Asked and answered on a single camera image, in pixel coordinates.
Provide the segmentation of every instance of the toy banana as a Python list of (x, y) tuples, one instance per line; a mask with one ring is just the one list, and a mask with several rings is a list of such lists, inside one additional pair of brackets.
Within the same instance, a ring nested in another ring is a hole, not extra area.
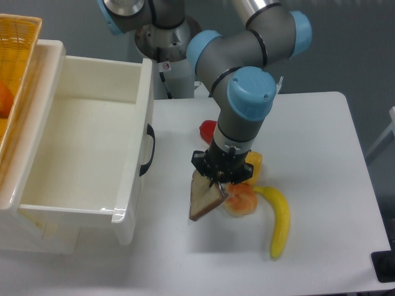
[(274, 187), (255, 186), (254, 191), (264, 197), (275, 212), (275, 227), (270, 246), (270, 256), (278, 258), (285, 248), (289, 231), (290, 213), (285, 196)]

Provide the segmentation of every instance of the drawer handle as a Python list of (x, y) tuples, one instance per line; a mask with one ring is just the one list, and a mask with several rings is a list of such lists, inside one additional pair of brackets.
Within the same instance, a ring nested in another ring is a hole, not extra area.
[(141, 165), (141, 167), (140, 167), (140, 177), (148, 171), (149, 167), (152, 164), (152, 160), (154, 159), (154, 154), (155, 154), (155, 132), (149, 123), (147, 125), (147, 135), (152, 137), (152, 139), (154, 140), (154, 143), (152, 145), (151, 158), (145, 165)]

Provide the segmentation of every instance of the toy orange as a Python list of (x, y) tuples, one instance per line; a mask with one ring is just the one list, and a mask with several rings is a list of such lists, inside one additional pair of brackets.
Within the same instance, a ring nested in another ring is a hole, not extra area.
[(8, 86), (0, 80), (0, 117), (8, 117), (13, 103), (14, 95)]
[(258, 206), (258, 198), (248, 184), (229, 184), (227, 191), (231, 196), (223, 203), (225, 210), (234, 217), (252, 214)]

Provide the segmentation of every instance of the white table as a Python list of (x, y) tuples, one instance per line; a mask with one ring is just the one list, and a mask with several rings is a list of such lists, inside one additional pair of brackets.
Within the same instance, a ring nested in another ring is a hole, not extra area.
[(261, 184), (279, 188), (291, 230), (269, 256), (272, 209), (230, 218), (216, 209), (188, 221), (199, 125), (217, 119), (212, 99), (155, 101), (157, 150), (130, 246), (111, 231), (80, 233), (75, 253), (0, 251), (0, 295), (311, 295), (391, 289), (370, 254), (389, 250), (346, 99), (336, 92), (280, 95), (253, 145)]

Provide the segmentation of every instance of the plastic bin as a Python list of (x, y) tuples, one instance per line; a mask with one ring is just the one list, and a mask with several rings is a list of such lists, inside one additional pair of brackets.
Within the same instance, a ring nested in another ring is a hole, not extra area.
[(151, 81), (147, 59), (64, 58), (31, 169), (10, 202), (18, 203), (16, 217), (43, 232), (64, 225), (74, 234), (80, 226), (113, 228), (121, 244), (131, 242), (154, 153)]

